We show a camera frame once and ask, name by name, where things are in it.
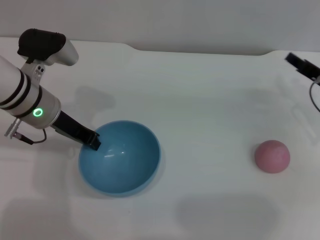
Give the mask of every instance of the cable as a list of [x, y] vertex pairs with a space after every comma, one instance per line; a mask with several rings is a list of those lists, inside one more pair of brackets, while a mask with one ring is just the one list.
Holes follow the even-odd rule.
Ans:
[[42, 130], [43, 130], [43, 134], [44, 134], [44, 139], [42, 139], [41, 141], [34, 141], [33, 142], [34, 144], [40, 144], [40, 143], [43, 143], [45, 140], [47, 140], [46, 130], [45, 129], [42, 129]]
[[320, 108], [319, 108], [319, 107], [317, 106], [317, 104], [315, 103], [314, 98], [312, 97], [312, 93], [311, 93], [311, 90], [312, 90], [313, 86], [314, 86], [315, 84], [318, 84], [318, 83], [320, 83], [320, 77], [318, 77], [317, 80], [315, 80], [315, 81], [311, 84], [311, 86], [310, 86], [310, 88], [309, 88], [309, 96], [310, 96], [310, 99], [311, 99], [311, 102], [312, 102], [313, 106], [318, 110], [318, 112], [320, 112]]

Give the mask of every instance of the white table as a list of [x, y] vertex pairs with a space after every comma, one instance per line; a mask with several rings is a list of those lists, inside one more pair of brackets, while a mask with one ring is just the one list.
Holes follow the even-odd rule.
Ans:
[[[318, 240], [320, 113], [311, 81], [262, 56], [168, 53], [74, 41], [72, 67], [46, 68], [41, 85], [91, 129], [132, 120], [158, 137], [162, 159], [146, 190], [127, 198], [95, 192], [78, 171], [81, 145], [48, 129], [43, 144], [0, 137], [1, 240]], [[17, 38], [0, 55], [17, 67]], [[296, 52], [320, 66], [320, 53]], [[320, 90], [314, 89], [320, 104]], [[1, 112], [5, 133], [13, 117]], [[43, 137], [25, 123], [20, 131]], [[275, 139], [288, 169], [260, 171], [257, 144]]]

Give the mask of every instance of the white wall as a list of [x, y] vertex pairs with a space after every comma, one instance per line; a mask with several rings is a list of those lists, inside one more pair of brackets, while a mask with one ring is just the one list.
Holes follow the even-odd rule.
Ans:
[[0, 36], [28, 28], [152, 51], [320, 51], [320, 1], [2, 0]]

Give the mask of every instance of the white surface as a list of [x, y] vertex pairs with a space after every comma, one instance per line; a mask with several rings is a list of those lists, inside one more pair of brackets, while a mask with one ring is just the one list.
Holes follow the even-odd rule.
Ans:
[[[83, 183], [78, 143], [53, 129], [33, 146], [0, 137], [1, 240], [319, 239], [320, 113], [311, 81], [284, 61], [288, 52], [73, 43], [78, 63], [48, 67], [41, 84], [89, 128], [115, 120], [149, 127], [163, 151], [159, 172], [138, 195], [105, 197]], [[0, 38], [0, 55], [20, 67], [17, 49], [16, 38]], [[297, 54], [320, 66], [320, 53]], [[3, 133], [12, 121], [1, 112]], [[43, 137], [26, 124], [20, 130]], [[291, 153], [279, 174], [253, 163], [254, 147], [270, 139]]]
[[319, 0], [6, 0], [0, 36], [39, 28], [148, 51], [320, 51], [319, 12]]

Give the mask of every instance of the green indicator light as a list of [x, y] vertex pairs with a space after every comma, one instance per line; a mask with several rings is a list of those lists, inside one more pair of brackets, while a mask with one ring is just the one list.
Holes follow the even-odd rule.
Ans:
[[43, 113], [44, 111], [42, 111], [41, 108], [36, 108], [35, 110], [33, 110], [33, 116], [35, 117], [40, 117]]

